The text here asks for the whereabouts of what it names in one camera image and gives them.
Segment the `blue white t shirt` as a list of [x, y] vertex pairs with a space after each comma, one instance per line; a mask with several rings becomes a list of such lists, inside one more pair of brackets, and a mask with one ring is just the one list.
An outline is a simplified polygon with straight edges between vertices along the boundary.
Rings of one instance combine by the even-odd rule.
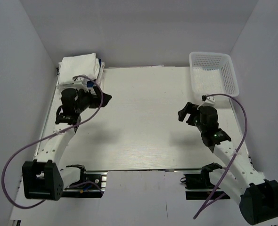
[[[103, 89], [103, 81], [104, 81], [104, 67], [105, 67], [105, 63], [100, 59], [100, 58], [96, 58], [96, 69], [95, 69], [95, 74], [97, 75], [97, 78], [94, 80], [101, 89]], [[94, 87], [95, 84], [91, 81], [88, 81], [87, 83], [87, 87], [89, 88], [89, 90], [95, 94], [94, 91]]]

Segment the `white t shirt robot print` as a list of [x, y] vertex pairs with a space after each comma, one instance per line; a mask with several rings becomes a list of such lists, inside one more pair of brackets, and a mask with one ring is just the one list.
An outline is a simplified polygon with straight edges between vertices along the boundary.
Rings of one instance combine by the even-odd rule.
[[100, 70], [99, 60], [96, 53], [64, 57], [59, 62], [59, 85], [72, 84], [73, 77], [86, 75], [92, 80], [98, 78]]

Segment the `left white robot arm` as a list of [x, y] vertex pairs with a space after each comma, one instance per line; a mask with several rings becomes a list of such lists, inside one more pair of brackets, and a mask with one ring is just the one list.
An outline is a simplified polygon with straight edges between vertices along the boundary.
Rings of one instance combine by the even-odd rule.
[[93, 92], [67, 88], [61, 92], [61, 105], [56, 111], [55, 136], [48, 138], [44, 148], [32, 161], [22, 166], [24, 195], [27, 199], [57, 201], [64, 189], [82, 188], [88, 182], [85, 167], [80, 164], [59, 168], [59, 162], [81, 123], [86, 109], [105, 107], [112, 96], [94, 86]]

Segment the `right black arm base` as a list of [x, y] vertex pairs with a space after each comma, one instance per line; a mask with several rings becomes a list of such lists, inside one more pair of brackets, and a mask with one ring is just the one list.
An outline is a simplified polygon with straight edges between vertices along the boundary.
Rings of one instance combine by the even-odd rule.
[[209, 174], [223, 167], [217, 163], [211, 163], [201, 168], [198, 173], [184, 174], [180, 183], [185, 186], [186, 200], [205, 200], [214, 188], [210, 182]]

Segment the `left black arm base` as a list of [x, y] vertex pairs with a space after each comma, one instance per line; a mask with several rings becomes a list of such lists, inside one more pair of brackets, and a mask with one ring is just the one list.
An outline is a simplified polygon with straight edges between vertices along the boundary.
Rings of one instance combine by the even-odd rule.
[[83, 178], [62, 192], [61, 198], [101, 198], [106, 188], [107, 172], [87, 171]]

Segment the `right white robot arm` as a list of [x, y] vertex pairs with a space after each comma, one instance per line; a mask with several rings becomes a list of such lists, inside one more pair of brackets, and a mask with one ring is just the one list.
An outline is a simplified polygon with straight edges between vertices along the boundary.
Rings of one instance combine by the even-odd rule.
[[278, 182], [267, 180], [248, 159], [236, 152], [230, 136], [219, 127], [217, 110], [212, 106], [198, 106], [191, 102], [178, 111], [178, 120], [195, 126], [203, 144], [218, 157], [218, 163], [201, 169], [201, 183], [214, 190], [220, 188], [239, 206], [247, 223], [256, 225], [278, 217]]

